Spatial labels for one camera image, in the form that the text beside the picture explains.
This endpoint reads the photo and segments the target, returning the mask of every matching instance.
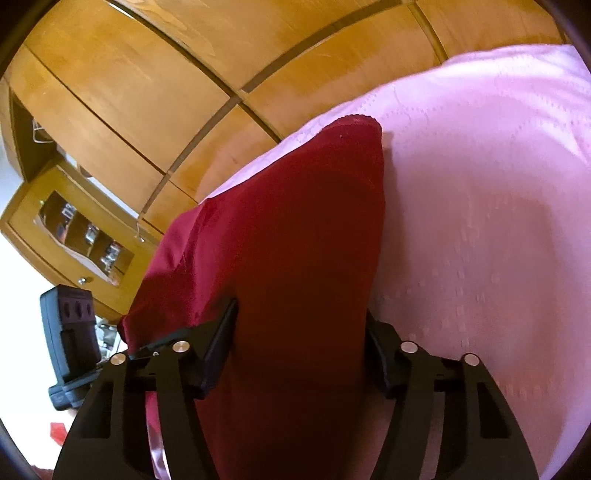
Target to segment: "drawer knob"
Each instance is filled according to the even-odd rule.
[[[90,283],[94,279],[92,277],[80,277],[78,279],[78,285],[84,285],[85,283]]]

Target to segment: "black electronic device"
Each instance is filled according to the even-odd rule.
[[[78,408],[98,376],[99,344],[92,292],[58,285],[40,298],[41,319],[57,384],[49,388],[56,410]]]

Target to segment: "wooden cabinet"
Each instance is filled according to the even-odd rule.
[[[261,83],[249,104],[281,135],[339,103],[439,64],[406,5],[346,27]]]
[[[8,82],[4,77],[0,78],[0,131],[2,137],[0,142],[4,143],[6,150],[6,157],[12,168],[16,170],[21,178],[24,178],[22,167],[18,161],[17,146],[12,130],[12,108],[11,108],[11,92]]]
[[[520,43],[562,43],[554,20],[532,0],[417,0],[447,55]]]
[[[127,145],[23,46],[7,70],[10,87],[51,137],[110,191],[141,211],[162,174]]]
[[[229,98],[156,33],[103,0],[60,0],[25,44],[163,171]]]
[[[65,161],[24,184],[2,218],[7,229],[32,264],[42,259],[45,270],[92,291],[117,314],[128,311],[156,248]]]
[[[240,107],[234,107],[189,154],[171,180],[201,202],[275,141]]]
[[[196,206],[195,200],[168,181],[148,208],[143,220],[164,233],[176,217]]]
[[[148,232],[148,234],[155,238],[158,242],[162,240],[164,234],[160,230],[158,230],[154,225],[148,223],[144,219],[140,219],[138,224],[143,231]]]
[[[374,0],[122,0],[234,89],[318,30]]]

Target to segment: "pink bedspread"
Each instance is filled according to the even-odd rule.
[[[372,312],[432,354],[478,354],[550,479],[591,421],[591,74],[571,46],[455,57],[318,116],[210,196],[352,113],[384,131]],[[368,401],[350,479],[390,408]]]

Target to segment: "red object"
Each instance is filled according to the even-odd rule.
[[[35,465],[31,465],[35,473],[41,480],[51,480],[53,477],[53,470],[46,470],[44,468],[36,467]]]
[[[51,423],[50,437],[61,447],[66,441],[68,431],[63,423]]]
[[[122,328],[134,351],[238,298],[220,384],[196,403],[222,480],[337,477],[364,382],[383,173],[379,124],[345,117],[164,236]],[[147,407],[159,430],[155,397]]]

